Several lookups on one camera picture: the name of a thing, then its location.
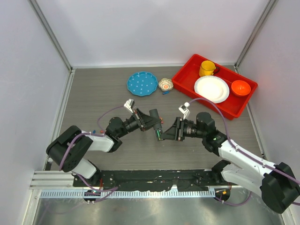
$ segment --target blue plate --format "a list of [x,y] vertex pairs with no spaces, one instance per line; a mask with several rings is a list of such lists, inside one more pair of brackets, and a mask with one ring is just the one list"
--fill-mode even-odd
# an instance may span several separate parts
[[158,87],[158,80],[149,72],[138,72],[131,75],[127,81],[128,90],[137,96],[152,94]]

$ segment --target metal frame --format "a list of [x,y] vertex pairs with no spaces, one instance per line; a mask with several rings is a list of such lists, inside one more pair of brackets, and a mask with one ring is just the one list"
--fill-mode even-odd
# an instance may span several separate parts
[[[234,66],[232,63],[218,63],[221,66]],[[74,66],[73,69],[99,69],[99,68],[132,68],[132,67],[182,67],[184,63],[171,64],[132,64],[132,65],[106,65],[106,66]]]
[[[60,134],[60,128],[61,128],[61,125],[62,125],[62,120],[63,120],[64,115],[65,115],[65,111],[66,111],[66,107],[67,107],[68,98],[69,98],[69,95],[70,95],[74,75],[75,75],[75,69],[73,69],[71,71],[71,73],[69,74],[69,76],[67,78],[66,86],[64,88],[64,94],[62,96],[62,100],[61,100],[61,104],[60,104],[60,108],[59,108],[59,111],[58,111],[56,119],[55,119],[56,122],[55,122],[53,135],[51,137],[50,143],[53,142]],[[45,160],[45,165],[44,165],[44,168],[43,168],[44,170],[47,166],[47,162],[52,162],[52,159],[49,158],[48,156],[46,157],[46,160]]]
[[43,14],[40,6],[38,5],[36,0],[28,0],[28,2],[30,3],[30,5],[32,6],[33,11],[36,13],[39,21],[42,23],[42,26],[44,27],[47,35],[49,36],[51,42],[53,43],[55,49],[57,50],[58,54],[60,55],[61,59],[63,60],[64,64],[66,65],[67,69],[69,70],[69,72],[72,71],[72,66],[69,62],[69,60],[67,59],[64,51],[62,50],[53,30],[51,29],[48,21],[45,18],[45,15]]
[[259,19],[257,21],[254,29],[252,30],[251,35],[248,38],[248,41],[246,42],[242,52],[240,53],[238,60],[234,64],[237,68],[239,68],[239,66],[240,66],[241,62],[243,61],[243,59],[245,58],[250,46],[253,44],[255,38],[257,37],[259,31],[263,27],[264,23],[266,22],[268,16],[272,12],[272,10],[275,7],[275,5],[277,4],[277,2],[278,2],[278,0],[269,0],[269,2],[267,3],[266,7],[264,8],[261,16],[259,17]]
[[34,217],[36,215],[36,212],[38,210],[38,202],[39,202],[39,197],[42,193],[42,190],[30,190],[31,196],[30,200],[27,205],[27,210],[24,215],[23,219],[23,225],[32,225],[34,221]]

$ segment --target orange bowl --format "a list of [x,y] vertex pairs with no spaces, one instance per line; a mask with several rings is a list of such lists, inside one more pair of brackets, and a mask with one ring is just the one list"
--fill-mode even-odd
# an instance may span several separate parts
[[231,89],[233,93],[239,97],[246,96],[251,91],[250,85],[247,82],[241,80],[234,81],[231,84]]

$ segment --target yellow mug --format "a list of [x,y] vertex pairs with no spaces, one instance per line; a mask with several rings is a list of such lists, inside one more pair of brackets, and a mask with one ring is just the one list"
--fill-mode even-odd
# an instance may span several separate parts
[[216,67],[212,61],[206,60],[201,63],[199,76],[210,76],[220,71],[220,67]]

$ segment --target red plastic tray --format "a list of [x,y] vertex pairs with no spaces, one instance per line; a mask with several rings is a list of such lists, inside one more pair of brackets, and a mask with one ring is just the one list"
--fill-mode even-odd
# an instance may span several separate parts
[[[174,88],[191,98],[202,97],[201,95],[198,95],[196,92],[194,92],[194,84],[196,80],[200,78],[200,65],[205,60],[207,59],[200,55],[193,55],[189,59],[189,61],[187,61],[187,63],[181,68],[181,70],[172,78]],[[215,76],[222,78],[228,84],[230,90],[229,97],[226,99],[226,101],[218,103],[216,105],[226,118],[228,118],[229,120],[233,120],[234,118],[238,118],[242,114],[244,108],[247,105],[247,102],[251,98],[258,85],[256,82],[251,81],[217,63],[215,63],[215,65],[220,67],[220,71]],[[231,84],[236,80],[246,81],[250,85],[251,92],[249,95],[238,97],[233,94],[231,90]],[[216,112],[216,109],[208,102],[201,100],[198,102]]]

